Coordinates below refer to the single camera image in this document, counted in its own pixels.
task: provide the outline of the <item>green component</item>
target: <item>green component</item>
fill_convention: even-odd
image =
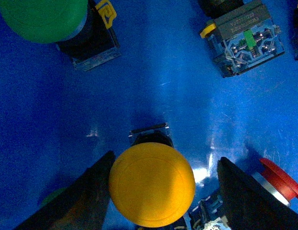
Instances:
[[[87,12],[88,0],[0,0],[0,12],[18,35],[53,43],[70,35]]]
[[[55,192],[51,193],[50,195],[48,195],[41,203],[41,207],[47,205],[48,203],[50,203],[53,199],[55,199],[56,197],[58,197],[61,193],[63,193],[64,191],[66,191],[67,188],[60,188],[57,189]]]
[[[245,39],[247,42],[247,46],[248,46],[249,50],[251,50],[253,47],[256,46],[256,42],[254,40],[252,31],[251,30],[245,31],[244,36],[245,36]]]

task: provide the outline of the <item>blue surface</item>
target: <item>blue surface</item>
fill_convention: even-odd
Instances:
[[[263,2],[286,54],[228,79],[198,35],[207,18],[197,0],[112,0],[122,56],[90,72],[75,72],[53,45],[24,41],[0,16],[0,230],[29,217],[107,150],[120,155],[130,130],[165,121],[195,171],[193,206],[218,187],[221,156],[250,173],[267,157],[298,182],[295,6]],[[95,140],[86,137],[91,130]],[[297,199],[292,209],[298,213]],[[111,203],[104,229],[132,228]]]

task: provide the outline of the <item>circuit component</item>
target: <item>circuit component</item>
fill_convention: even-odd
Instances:
[[[232,11],[212,13],[213,10],[206,7],[204,12],[208,16],[218,17],[209,21],[200,35],[207,38],[213,51],[213,61],[221,69],[223,77],[242,74],[284,53],[279,38],[281,29],[274,24],[261,0],[246,5],[234,0],[214,2],[219,1],[221,3],[215,6],[228,3],[225,9]]]

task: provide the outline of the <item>yellow latch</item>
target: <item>yellow latch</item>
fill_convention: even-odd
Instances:
[[[117,13],[109,0],[101,0],[95,8],[101,15],[106,29],[112,27],[112,22],[116,18]]]
[[[217,28],[215,23],[208,25],[201,33],[201,38],[206,38],[213,30]]]

